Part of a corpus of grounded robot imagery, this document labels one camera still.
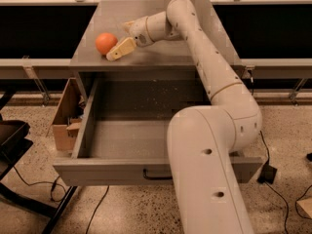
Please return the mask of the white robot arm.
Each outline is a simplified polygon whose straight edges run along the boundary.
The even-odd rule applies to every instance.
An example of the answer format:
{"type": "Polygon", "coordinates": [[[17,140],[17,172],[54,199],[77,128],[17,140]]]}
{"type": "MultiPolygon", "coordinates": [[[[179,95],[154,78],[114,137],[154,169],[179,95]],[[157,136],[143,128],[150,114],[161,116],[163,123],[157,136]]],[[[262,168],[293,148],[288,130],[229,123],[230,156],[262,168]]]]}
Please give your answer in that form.
{"type": "Polygon", "coordinates": [[[254,234],[229,157],[260,132],[262,115],[254,97],[202,29],[190,0],[171,0],[164,12],[127,22],[125,30],[130,36],[108,52],[108,60],[179,36],[211,102],[180,110],[168,128],[184,234],[254,234]]]}

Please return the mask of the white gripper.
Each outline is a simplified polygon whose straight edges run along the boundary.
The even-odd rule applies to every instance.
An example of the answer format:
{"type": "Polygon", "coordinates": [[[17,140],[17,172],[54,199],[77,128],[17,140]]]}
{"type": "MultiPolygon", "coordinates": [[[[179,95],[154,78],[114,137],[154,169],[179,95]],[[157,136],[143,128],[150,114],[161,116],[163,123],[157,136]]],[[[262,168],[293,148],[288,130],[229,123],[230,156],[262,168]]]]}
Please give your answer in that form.
{"type": "Polygon", "coordinates": [[[126,21],[122,24],[123,29],[132,37],[120,40],[107,54],[109,61],[114,61],[133,52],[137,45],[146,47],[153,44],[147,29],[147,17],[135,21],[126,21]]]}

